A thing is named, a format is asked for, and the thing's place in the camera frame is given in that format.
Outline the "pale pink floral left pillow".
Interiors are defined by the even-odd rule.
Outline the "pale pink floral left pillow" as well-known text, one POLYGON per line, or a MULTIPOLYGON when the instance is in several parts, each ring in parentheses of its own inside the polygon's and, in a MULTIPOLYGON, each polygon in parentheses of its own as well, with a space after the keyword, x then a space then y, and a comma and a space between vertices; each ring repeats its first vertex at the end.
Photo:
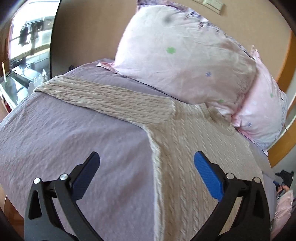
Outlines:
POLYGON ((254 58, 237 41, 172 1, 138 1, 115 60, 99 66, 180 101, 215 107, 227 120, 256 74, 254 58))

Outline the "wooden headboard frame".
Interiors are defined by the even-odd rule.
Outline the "wooden headboard frame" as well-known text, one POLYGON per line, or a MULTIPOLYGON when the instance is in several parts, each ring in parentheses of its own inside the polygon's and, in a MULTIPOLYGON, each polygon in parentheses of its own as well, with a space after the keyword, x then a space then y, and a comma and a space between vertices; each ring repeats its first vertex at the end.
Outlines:
MULTIPOLYGON (((280 90, 286 93, 293 78, 295 78, 295 34, 291 32, 285 60, 276 79, 280 90)), ((292 100, 286 99, 285 104, 281 118, 280 136, 268 149, 268 160, 272 167, 276 166, 295 147, 295 116, 287 125, 285 124, 288 115, 295 108, 295 91, 292 94, 292 100)))

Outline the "pink floral right pillow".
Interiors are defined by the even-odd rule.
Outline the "pink floral right pillow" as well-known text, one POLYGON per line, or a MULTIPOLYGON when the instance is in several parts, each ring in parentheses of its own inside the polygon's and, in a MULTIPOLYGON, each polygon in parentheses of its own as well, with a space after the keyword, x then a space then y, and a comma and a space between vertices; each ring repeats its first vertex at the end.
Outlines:
POLYGON ((256 75, 231 122, 260 149, 267 151, 280 136, 287 95, 280 90, 254 46, 250 54, 256 62, 256 75))

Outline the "lavender bed sheet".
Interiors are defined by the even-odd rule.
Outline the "lavender bed sheet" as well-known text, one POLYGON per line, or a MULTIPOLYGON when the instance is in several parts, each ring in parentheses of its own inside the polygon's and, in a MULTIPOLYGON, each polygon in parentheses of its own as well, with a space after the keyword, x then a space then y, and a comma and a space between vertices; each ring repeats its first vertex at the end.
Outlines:
MULTIPOLYGON (((180 101, 99 63, 83 65, 62 76, 180 101)), ((269 207, 263 173, 270 166, 260 166, 265 154, 245 139, 262 171, 260 179, 269 207)), ((46 182, 70 174, 92 152, 99 154, 100 166, 83 198, 76 202, 87 221, 101 240, 155 240, 154 169, 147 133, 132 123, 69 104, 37 88, 1 122, 1 185, 25 221, 34 179, 46 182)), ((53 203, 64 229, 73 234, 58 199, 53 203)), ((240 203, 238 197, 222 233, 233 224, 240 203)))

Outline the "pink padded jacket sleeve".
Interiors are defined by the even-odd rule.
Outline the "pink padded jacket sleeve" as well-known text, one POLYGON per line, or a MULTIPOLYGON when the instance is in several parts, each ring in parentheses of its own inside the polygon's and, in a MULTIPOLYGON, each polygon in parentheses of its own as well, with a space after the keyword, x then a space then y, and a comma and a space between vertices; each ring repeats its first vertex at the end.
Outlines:
POLYGON ((273 219, 273 228, 271 230, 270 240, 273 240, 288 222, 293 203, 293 191, 287 190, 278 200, 273 219))

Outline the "beige cable-knit sweater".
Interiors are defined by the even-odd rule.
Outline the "beige cable-knit sweater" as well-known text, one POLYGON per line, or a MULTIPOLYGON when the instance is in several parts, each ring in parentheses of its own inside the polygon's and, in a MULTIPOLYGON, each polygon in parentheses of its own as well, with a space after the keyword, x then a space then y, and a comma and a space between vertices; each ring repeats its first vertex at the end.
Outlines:
POLYGON ((262 177, 248 141, 205 104, 65 76, 54 77, 37 90, 147 133, 154 169, 155 240, 191 239, 214 209, 216 201, 194 165, 197 151, 240 179, 262 177))

